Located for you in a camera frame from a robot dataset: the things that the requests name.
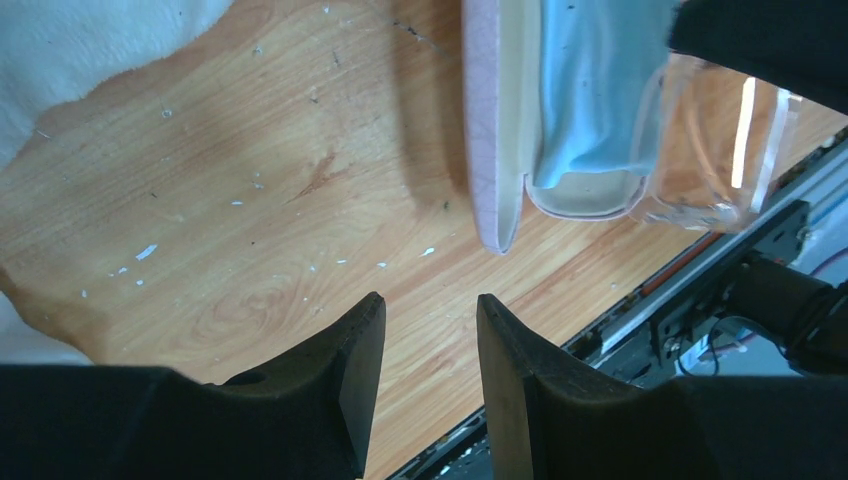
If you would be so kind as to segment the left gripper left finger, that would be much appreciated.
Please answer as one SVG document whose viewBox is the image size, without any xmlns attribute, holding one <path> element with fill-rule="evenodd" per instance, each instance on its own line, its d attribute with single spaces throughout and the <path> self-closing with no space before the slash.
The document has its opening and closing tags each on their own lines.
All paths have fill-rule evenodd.
<svg viewBox="0 0 848 480">
<path fill-rule="evenodd" d="M 1 302 L 5 479 L 358 479 L 385 339 L 370 293 L 290 350 L 201 384 L 97 366 Z"/>
</svg>

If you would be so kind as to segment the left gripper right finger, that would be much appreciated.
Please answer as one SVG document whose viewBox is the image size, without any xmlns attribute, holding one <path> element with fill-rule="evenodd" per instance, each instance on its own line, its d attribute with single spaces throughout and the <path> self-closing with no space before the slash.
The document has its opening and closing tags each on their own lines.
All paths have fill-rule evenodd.
<svg viewBox="0 0 848 480">
<path fill-rule="evenodd" d="M 681 376 L 641 389 L 574 358 L 495 296 L 477 341 L 498 479 L 843 479 L 840 378 Z"/>
</svg>

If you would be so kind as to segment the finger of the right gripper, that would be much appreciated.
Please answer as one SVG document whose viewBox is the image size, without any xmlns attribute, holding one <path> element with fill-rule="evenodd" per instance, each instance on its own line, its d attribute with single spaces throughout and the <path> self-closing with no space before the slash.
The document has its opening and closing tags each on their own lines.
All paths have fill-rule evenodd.
<svg viewBox="0 0 848 480">
<path fill-rule="evenodd" d="M 668 46 L 847 112 L 845 1 L 686 1 Z"/>
</svg>

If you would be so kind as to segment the amber transparent sunglasses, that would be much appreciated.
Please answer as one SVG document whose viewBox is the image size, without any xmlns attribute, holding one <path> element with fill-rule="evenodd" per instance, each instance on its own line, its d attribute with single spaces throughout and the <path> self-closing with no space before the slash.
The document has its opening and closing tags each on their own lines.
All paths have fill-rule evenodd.
<svg viewBox="0 0 848 480">
<path fill-rule="evenodd" d="M 738 232 L 787 159 L 803 98 L 746 73 L 672 54 L 646 86 L 632 159 L 655 166 L 631 212 L 644 223 Z"/>
</svg>

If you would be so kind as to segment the light blue cleaning cloth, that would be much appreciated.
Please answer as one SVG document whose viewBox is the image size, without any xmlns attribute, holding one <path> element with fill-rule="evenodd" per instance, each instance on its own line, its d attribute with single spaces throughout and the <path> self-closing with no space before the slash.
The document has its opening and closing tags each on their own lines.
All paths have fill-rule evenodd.
<svg viewBox="0 0 848 480">
<path fill-rule="evenodd" d="M 542 153 L 533 183 L 566 174 L 648 176 L 655 148 L 631 151 L 634 136 L 656 139 L 658 113 L 642 106 L 669 58 L 675 1 L 544 1 L 541 4 Z"/>
</svg>

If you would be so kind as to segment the pink glasses case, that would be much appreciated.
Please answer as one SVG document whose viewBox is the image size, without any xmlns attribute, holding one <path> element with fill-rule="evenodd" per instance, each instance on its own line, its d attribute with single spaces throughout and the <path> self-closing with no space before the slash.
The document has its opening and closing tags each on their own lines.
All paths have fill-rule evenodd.
<svg viewBox="0 0 848 480">
<path fill-rule="evenodd" d="M 480 240 L 496 254 L 511 248 L 525 200 L 556 218 L 611 220 L 632 212 L 649 176 L 572 173 L 552 188 L 534 185 L 543 141 L 542 2 L 466 1 L 462 5 L 470 190 Z"/>
</svg>

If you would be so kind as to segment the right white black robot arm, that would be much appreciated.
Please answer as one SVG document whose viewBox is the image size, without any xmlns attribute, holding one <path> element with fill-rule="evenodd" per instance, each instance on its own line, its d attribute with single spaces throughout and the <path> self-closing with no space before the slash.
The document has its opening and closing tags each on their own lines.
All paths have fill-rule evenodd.
<svg viewBox="0 0 848 480">
<path fill-rule="evenodd" d="M 847 111 L 844 1 L 688 1 L 669 45 Z M 740 318 L 800 373 L 847 373 L 847 286 L 832 287 L 762 255 L 730 255 L 665 305 L 685 324 Z"/>
</svg>

